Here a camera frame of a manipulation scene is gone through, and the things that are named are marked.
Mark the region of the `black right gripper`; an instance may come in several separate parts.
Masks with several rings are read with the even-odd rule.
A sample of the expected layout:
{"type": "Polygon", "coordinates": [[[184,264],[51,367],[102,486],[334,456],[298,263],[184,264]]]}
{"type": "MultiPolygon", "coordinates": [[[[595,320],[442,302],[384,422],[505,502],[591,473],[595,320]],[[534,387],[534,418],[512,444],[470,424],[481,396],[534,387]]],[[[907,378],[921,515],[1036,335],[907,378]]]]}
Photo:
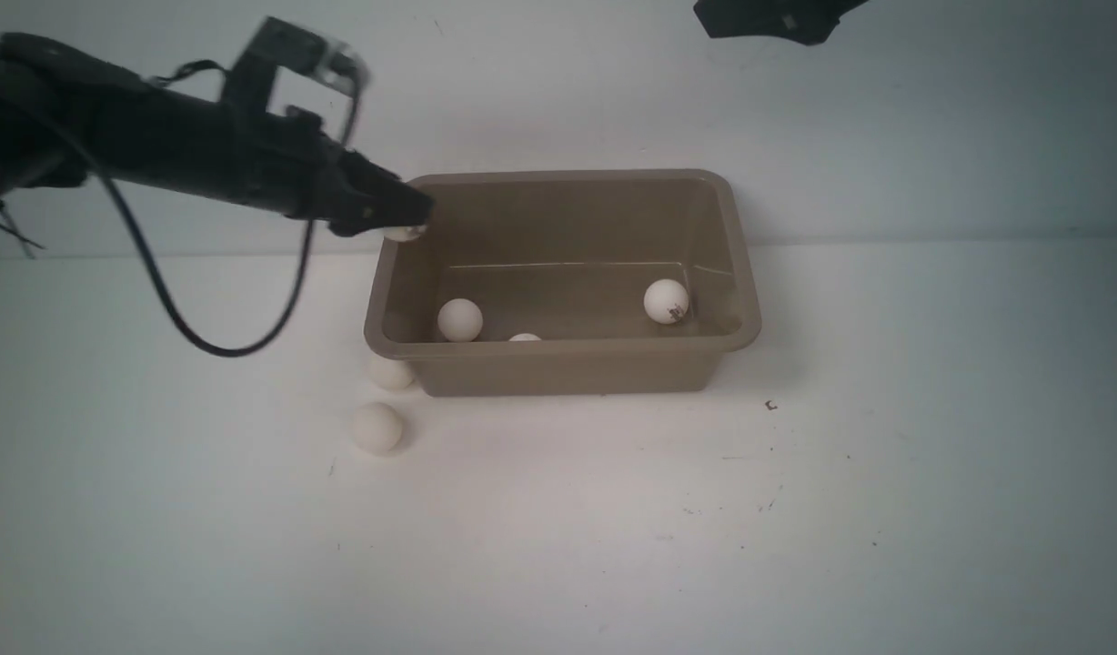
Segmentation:
{"type": "Polygon", "coordinates": [[[693,13],[712,40],[766,36],[814,46],[829,40],[857,1],[696,1],[693,13]]]}

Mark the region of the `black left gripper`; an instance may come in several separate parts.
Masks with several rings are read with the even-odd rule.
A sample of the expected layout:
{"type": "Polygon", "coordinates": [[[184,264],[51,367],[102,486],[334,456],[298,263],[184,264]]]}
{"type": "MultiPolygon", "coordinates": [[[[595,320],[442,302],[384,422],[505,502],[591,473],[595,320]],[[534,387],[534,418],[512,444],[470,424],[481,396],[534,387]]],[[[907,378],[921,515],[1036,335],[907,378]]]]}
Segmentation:
{"type": "Polygon", "coordinates": [[[222,200],[296,220],[327,221],[342,239],[428,224],[435,200],[350,150],[300,110],[271,117],[222,106],[231,129],[222,200]]]}

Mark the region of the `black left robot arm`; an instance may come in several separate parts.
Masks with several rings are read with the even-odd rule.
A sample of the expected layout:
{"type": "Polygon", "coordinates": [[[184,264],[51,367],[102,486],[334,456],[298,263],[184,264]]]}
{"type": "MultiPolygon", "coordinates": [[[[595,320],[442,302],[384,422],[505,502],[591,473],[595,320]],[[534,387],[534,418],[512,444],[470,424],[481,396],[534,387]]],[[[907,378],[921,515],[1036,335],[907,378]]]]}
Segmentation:
{"type": "Polygon", "coordinates": [[[218,99],[172,91],[69,45],[0,35],[0,199],[75,189],[88,175],[326,221],[338,237],[422,227],[429,194],[330,136],[306,110],[268,108],[278,72],[343,93],[352,110],[367,70],[346,42],[268,17],[218,99]]]}

